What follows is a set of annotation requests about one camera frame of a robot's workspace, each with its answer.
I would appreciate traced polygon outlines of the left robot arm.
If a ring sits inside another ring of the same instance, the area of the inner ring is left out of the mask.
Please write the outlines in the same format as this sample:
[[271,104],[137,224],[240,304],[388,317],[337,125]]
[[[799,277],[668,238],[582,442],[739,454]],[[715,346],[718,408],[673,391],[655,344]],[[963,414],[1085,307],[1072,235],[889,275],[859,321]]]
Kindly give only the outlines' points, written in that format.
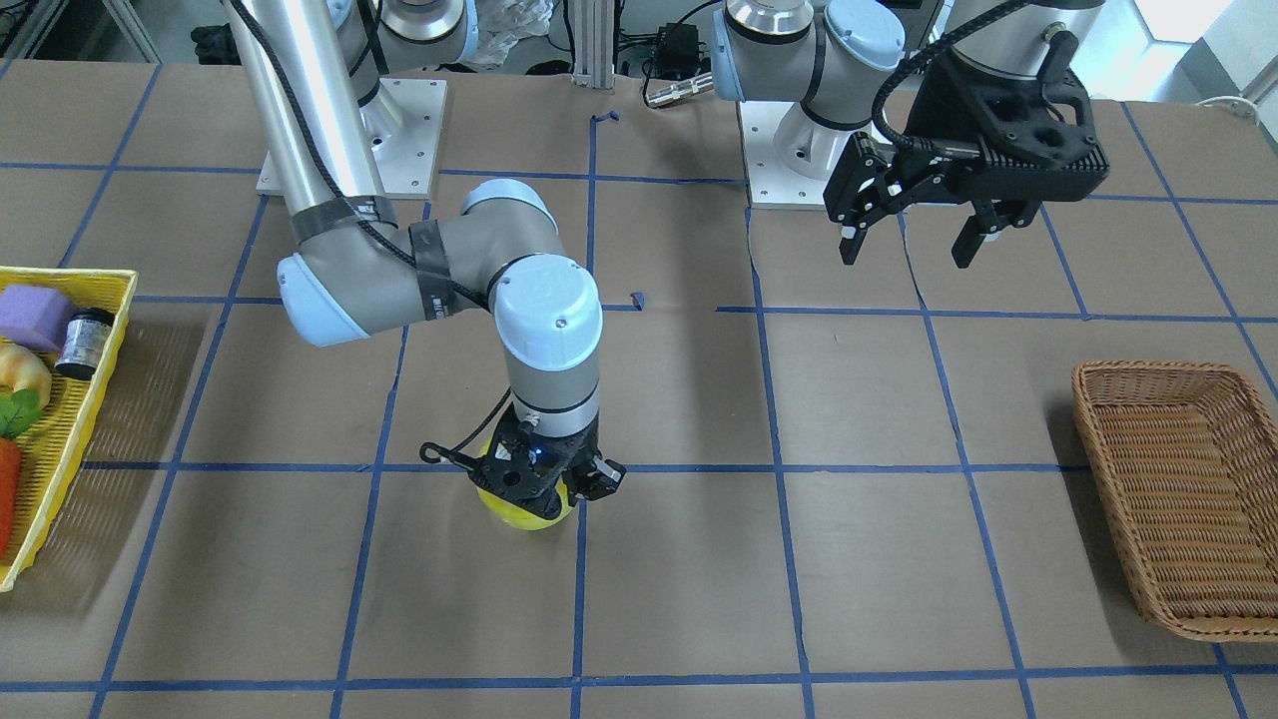
[[794,102],[849,135],[826,211],[858,261],[866,232],[916,204],[973,207],[953,241],[966,268],[984,243],[1045,202],[1079,202],[1109,176],[1089,95],[1071,69],[1098,1],[958,1],[918,54],[878,1],[723,1],[711,46],[716,95]]

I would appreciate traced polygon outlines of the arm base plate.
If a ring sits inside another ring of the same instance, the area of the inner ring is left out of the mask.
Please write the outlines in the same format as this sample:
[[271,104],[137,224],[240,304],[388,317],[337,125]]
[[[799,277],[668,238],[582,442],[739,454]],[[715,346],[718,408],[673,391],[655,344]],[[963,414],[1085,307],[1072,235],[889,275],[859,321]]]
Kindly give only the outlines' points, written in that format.
[[803,102],[737,103],[754,209],[826,209],[826,186],[851,132],[809,117]]
[[[442,79],[383,78],[363,109],[323,111],[311,123],[314,149],[346,195],[428,201],[446,115]],[[288,199],[293,209],[331,197],[314,156],[289,115],[268,120],[268,155],[256,190]]]

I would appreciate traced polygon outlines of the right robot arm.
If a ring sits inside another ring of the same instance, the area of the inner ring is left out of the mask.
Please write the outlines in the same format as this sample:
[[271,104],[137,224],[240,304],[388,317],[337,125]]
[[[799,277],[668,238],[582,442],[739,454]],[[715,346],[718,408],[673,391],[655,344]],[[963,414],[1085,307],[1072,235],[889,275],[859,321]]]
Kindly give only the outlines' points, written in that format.
[[507,398],[488,450],[424,444],[488,496],[552,518],[611,496],[625,467],[598,446],[604,312],[537,192],[491,179],[456,218],[404,223],[426,199],[442,88],[409,72],[466,60],[472,1],[229,1],[236,54],[268,133],[268,190],[291,213],[296,252],[276,281],[291,324],[317,347],[469,309],[489,313]]

